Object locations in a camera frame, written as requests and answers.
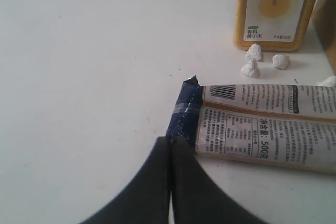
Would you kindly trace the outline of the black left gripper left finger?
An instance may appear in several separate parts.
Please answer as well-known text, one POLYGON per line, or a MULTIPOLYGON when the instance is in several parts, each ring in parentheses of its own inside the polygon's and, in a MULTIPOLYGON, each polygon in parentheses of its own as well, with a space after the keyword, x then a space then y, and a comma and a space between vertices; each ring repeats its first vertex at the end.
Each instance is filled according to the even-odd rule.
POLYGON ((83 223, 169 223, 170 141, 158 137, 127 186, 83 223))

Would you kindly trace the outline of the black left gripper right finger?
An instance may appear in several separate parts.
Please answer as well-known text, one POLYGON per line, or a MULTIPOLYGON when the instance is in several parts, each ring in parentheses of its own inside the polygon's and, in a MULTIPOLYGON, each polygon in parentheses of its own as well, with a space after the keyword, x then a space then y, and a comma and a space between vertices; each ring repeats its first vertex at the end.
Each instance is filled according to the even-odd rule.
POLYGON ((213 182, 183 137, 170 141, 175 223, 264 223, 213 182))

